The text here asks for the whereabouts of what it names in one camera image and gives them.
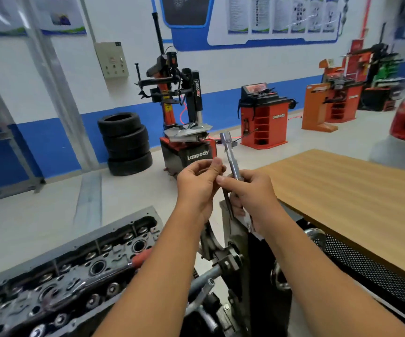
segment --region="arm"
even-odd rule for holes
[[[284,271],[315,336],[405,337],[405,325],[337,268],[278,203],[268,175],[241,171],[246,182],[218,176],[236,215],[244,207]]]
[[[212,213],[213,195],[219,188],[214,180],[225,168],[219,158],[200,160],[179,174],[173,213],[149,259],[94,337],[179,335],[199,235]]]

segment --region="gray floor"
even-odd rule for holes
[[[287,144],[269,150],[239,145],[235,155],[242,169],[255,169],[313,148],[368,159],[374,143],[388,135],[394,113],[358,111],[356,120],[340,124],[333,133],[301,130],[302,119],[293,118],[288,122]],[[239,129],[232,131],[232,136],[239,135]],[[221,146],[218,154],[228,165]],[[137,175],[113,177],[108,170],[101,171],[103,225],[150,205],[166,222],[177,198],[176,183],[163,171],[161,151],[154,152],[153,159],[151,168]],[[74,238],[72,223],[81,180],[82,176],[76,176],[47,184],[38,194],[27,192],[0,200],[0,272]],[[219,191],[211,217],[220,242],[224,239],[217,203],[222,199]],[[195,267],[202,273],[211,265],[197,256]],[[225,285],[217,282],[215,291],[223,300]]]

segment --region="engine block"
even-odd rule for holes
[[[93,334],[161,229],[149,207],[0,273],[0,337]]]

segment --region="stacked tires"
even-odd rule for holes
[[[109,153],[107,165],[114,176],[137,174],[153,163],[148,130],[139,115],[121,112],[98,120],[99,131]]]

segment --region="tire changer machine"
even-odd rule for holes
[[[141,79],[139,65],[136,64],[139,79],[137,85],[140,87],[139,95],[142,99],[151,98],[153,103],[160,103],[162,106],[163,137],[160,137],[160,145],[166,170],[170,175],[176,176],[194,161],[216,157],[216,142],[208,138],[208,131],[212,126],[202,120],[199,72],[189,68],[179,70],[176,52],[165,52],[163,48],[156,12],[153,13],[153,19],[160,56],[156,64],[146,72],[149,79]],[[172,90],[172,84],[178,84],[178,89]],[[147,95],[143,88],[151,85],[157,87],[152,88],[150,95]],[[172,105],[182,105],[184,101],[187,103],[189,122],[179,125],[176,123]]]

